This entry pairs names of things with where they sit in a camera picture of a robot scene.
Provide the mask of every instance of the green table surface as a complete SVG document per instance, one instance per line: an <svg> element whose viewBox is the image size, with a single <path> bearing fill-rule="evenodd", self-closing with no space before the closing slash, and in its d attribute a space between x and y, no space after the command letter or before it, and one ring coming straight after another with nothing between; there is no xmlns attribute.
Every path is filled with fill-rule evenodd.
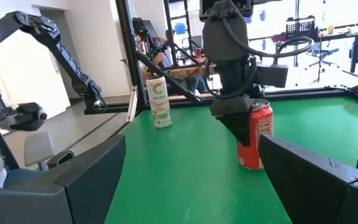
<svg viewBox="0 0 358 224"><path fill-rule="evenodd" d="M273 102L274 135L350 166L358 154L358 102ZM208 107L149 111L123 132L127 154L105 223L291 223L264 171L239 167L236 140Z"/></svg>

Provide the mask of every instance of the red soda can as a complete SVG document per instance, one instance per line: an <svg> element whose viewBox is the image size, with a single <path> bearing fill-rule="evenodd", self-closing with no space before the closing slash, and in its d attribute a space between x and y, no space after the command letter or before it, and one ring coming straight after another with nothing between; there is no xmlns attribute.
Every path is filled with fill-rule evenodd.
<svg viewBox="0 0 358 224"><path fill-rule="evenodd" d="M196 48L196 58L201 58L202 56L202 51L201 51L201 48L197 47Z"/></svg>
<svg viewBox="0 0 358 224"><path fill-rule="evenodd" d="M249 146L237 141L237 158L241 166L250 170L263 170L259 156L259 136L273 134L273 110L267 100L252 99L252 113L249 117Z"/></svg>

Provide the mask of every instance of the white drink can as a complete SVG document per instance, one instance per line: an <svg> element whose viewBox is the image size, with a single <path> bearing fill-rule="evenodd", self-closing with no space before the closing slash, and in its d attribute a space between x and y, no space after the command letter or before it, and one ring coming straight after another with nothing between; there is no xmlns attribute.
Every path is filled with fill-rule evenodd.
<svg viewBox="0 0 358 224"><path fill-rule="evenodd" d="M172 124L167 84L164 77L146 79L150 109L152 110L154 126L164 128Z"/></svg>

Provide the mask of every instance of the black basket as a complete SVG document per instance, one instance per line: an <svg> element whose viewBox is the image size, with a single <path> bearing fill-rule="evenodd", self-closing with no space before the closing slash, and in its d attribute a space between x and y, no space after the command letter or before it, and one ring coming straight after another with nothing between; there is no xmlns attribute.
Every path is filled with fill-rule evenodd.
<svg viewBox="0 0 358 224"><path fill-rule="evenodd" d="M294 37L310 37L315 38L315 18L314 16L309 16L303 19L287 19L287 27L285 30L285 37L287 40Z"/></svg>

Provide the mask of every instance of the black robotic arm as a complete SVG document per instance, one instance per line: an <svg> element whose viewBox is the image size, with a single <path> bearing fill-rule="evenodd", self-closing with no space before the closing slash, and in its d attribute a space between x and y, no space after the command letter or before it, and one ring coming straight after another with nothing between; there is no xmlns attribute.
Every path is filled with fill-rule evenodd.
<svg viewBox="0 0 358 224"><path fill-rule="evenodd" d="M7 13L0 19L0 43L19 29L32 35L53 53L69 74L76 93L84 97L87 110L103 110L101 88L77 66L61 42L60 31L53 21L44 16L33 16L20 11Z"/></svg>

